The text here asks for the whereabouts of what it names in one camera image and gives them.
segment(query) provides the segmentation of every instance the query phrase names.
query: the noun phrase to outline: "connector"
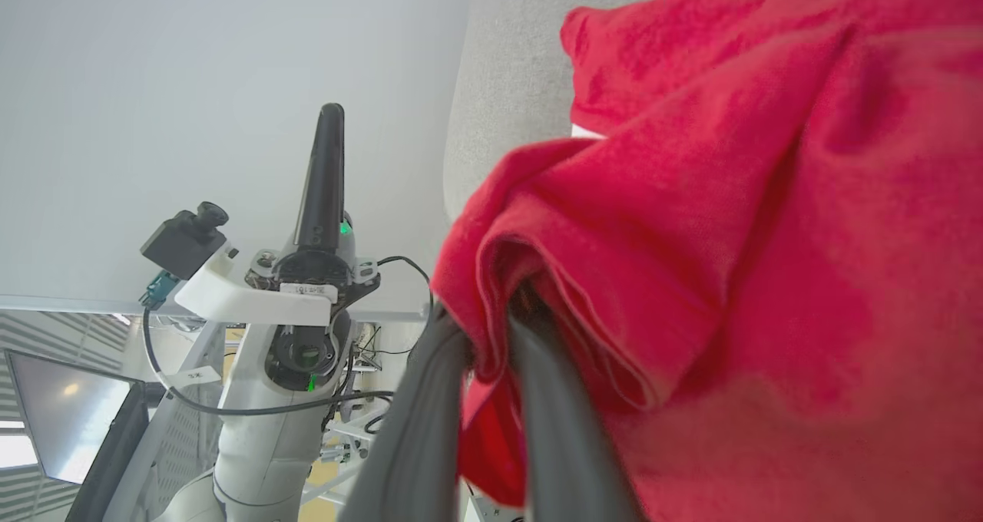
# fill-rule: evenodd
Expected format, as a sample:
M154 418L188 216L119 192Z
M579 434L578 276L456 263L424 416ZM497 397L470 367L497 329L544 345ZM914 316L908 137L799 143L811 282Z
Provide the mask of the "connector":
M178 282L181 282L180 278L162 270L154 281L147 285L147 291L140 297L140 305L151 311L157 311L167 301L167 296L171 295Z

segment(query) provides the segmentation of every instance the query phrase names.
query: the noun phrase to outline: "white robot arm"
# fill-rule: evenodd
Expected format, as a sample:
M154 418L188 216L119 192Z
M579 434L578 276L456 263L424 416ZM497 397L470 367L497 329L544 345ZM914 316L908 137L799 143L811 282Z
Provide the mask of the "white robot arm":
M354 230L343 209L343 126L341 106L323 106L297 228L280 252L258 252L245 278L234 274L238 250L217 232L228 217L210 203L197 216L183 211L166 221L142 249L165 271L144 296L148 311L186 279L178 304L201 318L248 323L219 401L225 412L217 463L182 488L158 522L298 518L305 480L322 447L327 404L353 347L355 329L345 308L380 284L376 263L355 257ZM161 282L163 289L155 289ZM158 375L168 385L166 375ZM291 406L302 408L255 412Z

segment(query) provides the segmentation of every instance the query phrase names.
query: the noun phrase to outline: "cable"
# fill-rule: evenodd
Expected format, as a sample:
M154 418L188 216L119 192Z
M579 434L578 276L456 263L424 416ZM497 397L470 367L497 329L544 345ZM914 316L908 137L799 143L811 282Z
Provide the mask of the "cable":
M382 326L378 326L377 325L375 332L373 332L372 335L369 336L369 339L366 340L366 344L365 345L359 345L358 348L361 349L362 351L365 351L365 350L369 349L369 344L372 344L373 341L376 340L376 334L379 333L379 330L382 330Z
M210 415L226 415L235 417L257 417L260 415L281 415L284 413L293 413L295 411L305 411L306 409L313 409L315 407L324 407L327 405L333 405L335 403L341 403L344 401L351 401L353 399L363 399L366 397L380 397L389 399L392 397L392 392L390 391L359 391L349 395L338 395L331 396L326 399L319 399L316 401L309 401L307 403L299 403L297 405L284 405L281 407L266 407L263 409L221 409L218 407L210 407L203 405L197 401L192 401L183 393L179 392L176 387L170 385L167 381L167 376L161 369L161 364L157 362L157 355L154 354L154 343L151 342L151 310L144 309L144 347L147 348L147 360L151 362L151 367L154 368L155 374L157 374L158 381L161 381L162 385L167 389L167 393L173 395L176 399L180 400L185 405L191 407L196 411L203 413L208 413Z
M373 425L377 425L378 423L380 423L382 421L382 418L385 417L385 416L386 416L386 413L383 413L383 414L379 415L378 417L373 418L371 421L368 421L368 423L366 423L365 427L363 428L363 430L365 430L366 434L371 434L371 435L378 434L379 431L378 430L373 430L372 429L372 426Z
M409 266L417 269L417 273L420 273L421 276L424 277L424 280L427 281L427 292L429 293L429 298L431 299L431 308L427 313L427 322L429 322L429 318L431 318L431 315L433 313L433 291L429 288L429 274L427 274L427 271L420 268L420 266L418 266L418 264L415 263L413 259L409 259L406 256L389 256L386 257L385 259L380 260L378 263L376 263L376 265L384 266L384 264L392 263L392 262L406 262L407 264L409 264Z
M375 338L376 337L376 333L378 333L378 332L379 332L379 327L376 326L376 332L374 332L372 334L372 338ZM348 351L348 365L347 365L347 367L345 367L346 368L345 379L344 379L343 382L340 383L340 385L338 385L336 388L334 388L334 393L331 394L331 397L335 397L335 396L341 395L341 392L343 392L343 390L345 389L345 386L348 385L348 379L352 377L352 372L353 372L352 371L352 368L355 368L355 354L358 351L356 349L357 347L358 347L358 344L356 344L356 343L352 343L351 344L351 347L349 348L349 351ZM324 432L324 428L327 428L327 423L329 423L329 421L334 420L334 413L337 413L338 407L340 407L340 404L337 404L337 403L334 404L334 405L331 405L329 407L329 410L327 410L327 414L324 415L324 419L322 421L320 421L320 431L321 432Z
M363 349L362 351L368 351L369 353L384 353L384 354L387 354L387 355L404 355L404 354L407 354L407 353L413 351L413 348L411 347L410 349L408 349L406 351L386 351L386 350L382 350L382 349Z

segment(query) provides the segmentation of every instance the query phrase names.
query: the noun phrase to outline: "red cloth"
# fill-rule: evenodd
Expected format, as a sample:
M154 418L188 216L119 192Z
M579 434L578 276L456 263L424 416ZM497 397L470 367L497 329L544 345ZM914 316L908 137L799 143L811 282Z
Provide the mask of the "red cloth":
M983 520L983 0L653 0L561 37L608 138L507 155L433 278L478 352L463 475L523 501L530 279L650 519Z

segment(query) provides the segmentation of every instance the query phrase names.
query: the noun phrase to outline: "monitor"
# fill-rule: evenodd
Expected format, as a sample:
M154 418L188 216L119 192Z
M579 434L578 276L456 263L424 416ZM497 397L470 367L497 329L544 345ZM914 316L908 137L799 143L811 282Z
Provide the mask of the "monitor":
M144 382L6 350L18 406L47 477L81 484L69 520L94 520L147 430Z

